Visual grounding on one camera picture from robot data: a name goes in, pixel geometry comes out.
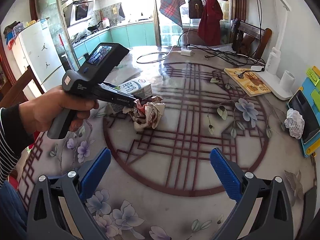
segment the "blue gripper pad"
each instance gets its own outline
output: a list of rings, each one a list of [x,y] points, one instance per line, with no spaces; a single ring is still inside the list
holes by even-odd
[[[95,159],[85,162],[79,169],[79,198],[83,203],[92,197],[110,162],[111,152],[108,148],[104,148]]]
[[[242,197],[241,182],[230,168],[229,161],[227,162],[218,149],[213,149],[210,153],[210,162],[229,198],[238,203]]]

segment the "brown shoulder bag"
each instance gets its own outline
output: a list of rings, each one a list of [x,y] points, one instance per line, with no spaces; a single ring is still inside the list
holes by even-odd
[[[204,0],[189,0],[189,18],[201,19],[204,10]]]

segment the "white refrigerator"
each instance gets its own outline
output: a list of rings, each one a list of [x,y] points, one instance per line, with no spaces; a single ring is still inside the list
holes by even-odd
[[[12,46],[12,52],[21,73],[30,65],[44,92],[61,85],[65,70],[53,44],[46,19],[20,32]],[[41,95],[34,82],[28,86],[35,97]]]

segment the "wooden chair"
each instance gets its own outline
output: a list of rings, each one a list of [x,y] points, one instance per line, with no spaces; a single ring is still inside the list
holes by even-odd
[[[0,107],[13,106],[16,103],[22,103],[27,101],[24,96],[23,89],[31,82],[34,81],[41,94],[44,94],[42,87],[40,86],[36,76],[34,75],[30,66],[28,66],[25,73],[17,80],[17,82],[9,89],[0,101]]]
[[[255,40],[258,40],[258,43],[260,41],[260,28],[243,21],[236,20],[234,29],[235,31],[233,36],[232,49],[236,53],[249,56],[251,44]],[[261,43],[258,45],[258,48],[253,55],[254,57],[262,57],[262,54],[266,48],[266,45],[268,44],[268,41],[270,40],[271,35],[271,29],[261,29]]]

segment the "plaid cloth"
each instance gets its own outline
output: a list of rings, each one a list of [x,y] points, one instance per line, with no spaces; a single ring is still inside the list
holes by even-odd
[[[159,11],[182,28],[180,6],[185,0],[160,0]]]

